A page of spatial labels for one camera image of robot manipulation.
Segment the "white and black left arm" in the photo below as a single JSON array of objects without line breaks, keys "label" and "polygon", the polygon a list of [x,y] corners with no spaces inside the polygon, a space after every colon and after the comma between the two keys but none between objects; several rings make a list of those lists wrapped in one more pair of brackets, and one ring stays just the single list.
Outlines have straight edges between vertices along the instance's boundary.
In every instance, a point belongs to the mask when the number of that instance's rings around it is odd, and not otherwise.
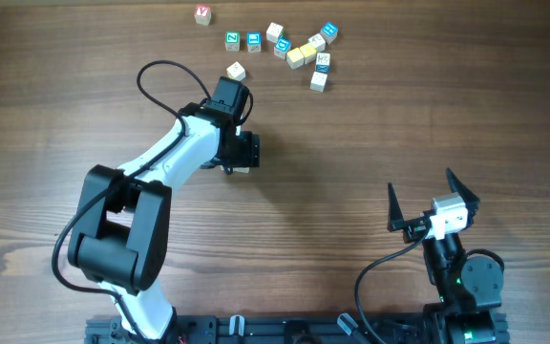
[{"label": "white and black left arm", "polygon": [[260,164],[260,138],[242,130],[253,96],[240,81],[221,77],[214,94],[178,112],[172,130],[133,161],[93,167],[68,226],[67,259],[96,293],[109,295],[133,342],[165,343],[177,322],[159,272],[167,252],[171,201],[198,169],[226,174]]}]

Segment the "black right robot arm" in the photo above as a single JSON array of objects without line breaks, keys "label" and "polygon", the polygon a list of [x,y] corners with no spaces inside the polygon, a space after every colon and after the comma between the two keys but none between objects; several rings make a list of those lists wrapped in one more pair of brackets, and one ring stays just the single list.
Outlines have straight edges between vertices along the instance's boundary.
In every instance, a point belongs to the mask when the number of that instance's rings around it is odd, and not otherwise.
[{"label": "black right robot arm", "polygon": [[423,247],[429,280],[439,303],[423,309],[428,343],[504,344],[511,341],[502,304],[503,260],[494,252],[463,247],[459,233],[470,228],[480,198],[450,169],[450,192],[432,199],[432,207],[414,219],[401,211],[393,185],[388,185],[388,230],[403,233],[406,244]]}]

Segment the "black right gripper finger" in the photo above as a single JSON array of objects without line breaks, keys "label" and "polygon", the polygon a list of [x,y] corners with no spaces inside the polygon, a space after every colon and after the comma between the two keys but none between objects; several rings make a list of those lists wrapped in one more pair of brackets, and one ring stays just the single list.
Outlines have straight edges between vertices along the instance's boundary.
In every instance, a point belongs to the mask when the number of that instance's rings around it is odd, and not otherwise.
[{"label": "black right gripper finger", "polygon": [[392,183],[388,183],[389,215],[388,231],[401,230],[405,220]]},{"label": "black right gripper finger", "polygon": [[446,177],[451,191],[457,192],[466,204],[469,214],[475,215],[478,211],[480,198],[455,175],[451,168],[446,169]]}]

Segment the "red I wooden block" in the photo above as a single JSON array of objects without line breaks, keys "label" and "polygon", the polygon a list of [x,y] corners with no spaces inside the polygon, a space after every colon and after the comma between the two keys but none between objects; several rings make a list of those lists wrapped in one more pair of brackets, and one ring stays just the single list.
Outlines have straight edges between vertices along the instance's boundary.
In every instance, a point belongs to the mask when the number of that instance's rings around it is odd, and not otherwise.
[{"label": "red I wooden block", "polygon": [[234,167],[233,171],[235,173],[245,173],[245,174],[247,174],[250,171],[250,167]]}]

